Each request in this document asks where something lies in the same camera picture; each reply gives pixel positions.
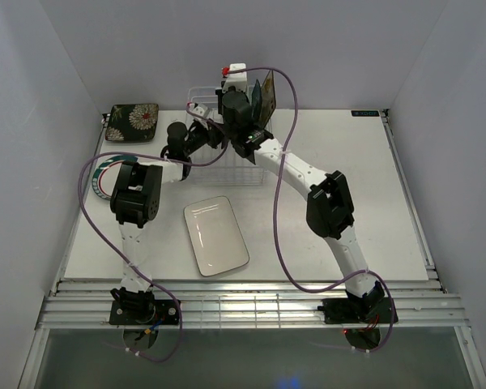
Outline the teal square plate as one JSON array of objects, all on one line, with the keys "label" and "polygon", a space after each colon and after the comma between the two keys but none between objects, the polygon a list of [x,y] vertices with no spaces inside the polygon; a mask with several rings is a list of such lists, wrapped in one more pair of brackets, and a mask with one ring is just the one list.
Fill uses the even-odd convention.
[{"label": "teal square plate", "polygon": [[251,113],[254,122],[258,122],[262,112],[262,89],[259,80],[255,81],[251,93]]}]

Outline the cream square flower plate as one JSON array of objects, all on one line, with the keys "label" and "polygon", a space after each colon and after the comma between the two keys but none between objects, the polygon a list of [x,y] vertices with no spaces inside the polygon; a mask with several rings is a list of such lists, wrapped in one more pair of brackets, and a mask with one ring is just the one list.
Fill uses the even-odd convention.
[{"label": "cream square flower plate", "polygon": [[261,127],[265,127],[270,121],[276,107],[274,71],[268,71],[261,85],[262,108],[259,118]]}]

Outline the round white green-rimmed plate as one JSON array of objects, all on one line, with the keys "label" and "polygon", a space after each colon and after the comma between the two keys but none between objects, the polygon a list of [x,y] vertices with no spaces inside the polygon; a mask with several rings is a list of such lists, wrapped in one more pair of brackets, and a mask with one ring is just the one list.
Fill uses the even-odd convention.
[{"label": "round white green-rimmed plate", "polygon": [[137,162],[138,158],[128,155],[111,156],[99,163],[92,175],[92,189],[99,198],[106,201],[111,199],[121,165],[125,161]]}]

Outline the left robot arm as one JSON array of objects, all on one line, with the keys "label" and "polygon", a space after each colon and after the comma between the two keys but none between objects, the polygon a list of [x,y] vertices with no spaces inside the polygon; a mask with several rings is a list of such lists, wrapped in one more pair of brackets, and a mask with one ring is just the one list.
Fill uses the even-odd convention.
[{"label": "left robot arm", "polygon": [[122,311],[136,323],[150,322],[156,313],[149,271],[143,266],[149,259],[144,240],[147,224],[156,218],[160,194],[165,183],[185,180],[192,168],[191,155],[203,146],[227,147],[222,125],[211,119],[195,120],[190,126],[174,122],[167,128],[167,144],[152,164],[125,161],[117,175],[110,209],[121,232],[121,252],[126,258],[121,287],[111,294]]}]

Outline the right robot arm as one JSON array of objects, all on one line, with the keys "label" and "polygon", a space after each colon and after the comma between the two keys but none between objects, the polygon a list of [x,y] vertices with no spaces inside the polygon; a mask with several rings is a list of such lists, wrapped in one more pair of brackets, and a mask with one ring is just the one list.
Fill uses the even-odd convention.
[{"label": "right robot arm", "polygon": [[217,89],[218,112],[223,132],[236,154],[287,183],[306,202],[306,223],[330,247],[343,275],[347,298],[342,303],[325,301],[327,318],[335,323],[388,322],[395,308],[384,281],[369,266],[354,229],[355,210],[347,179],[340,171],[316,169],[291,152],[259,123],[260,89],[254,96],[235,87]]}]

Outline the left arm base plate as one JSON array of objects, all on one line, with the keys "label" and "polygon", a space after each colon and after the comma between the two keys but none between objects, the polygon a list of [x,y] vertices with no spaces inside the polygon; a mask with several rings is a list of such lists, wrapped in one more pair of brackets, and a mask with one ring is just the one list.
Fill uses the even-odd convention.
[{"label": "left arm base plate", "polygon": [[170,299],[157,299],[140,307],[114,301],[108,323],[119,326],[148,326],[160,323],[178,325],[180,319],[177,307]]}]

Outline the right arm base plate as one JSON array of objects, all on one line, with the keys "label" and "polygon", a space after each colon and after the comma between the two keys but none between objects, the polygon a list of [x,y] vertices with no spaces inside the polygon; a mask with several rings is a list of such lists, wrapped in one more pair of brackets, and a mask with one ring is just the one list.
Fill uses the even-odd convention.
[{"label": "right arm base plate", "polygon": [[383,297],[373,307],[359,307],[347,298],[325,298],[317,310],[324,315],[325,324],[355,324],[355,323],[391,323],[391,316],[394,316],[394,323],[399,321],[396,312],[392,312],[390,300]]}]

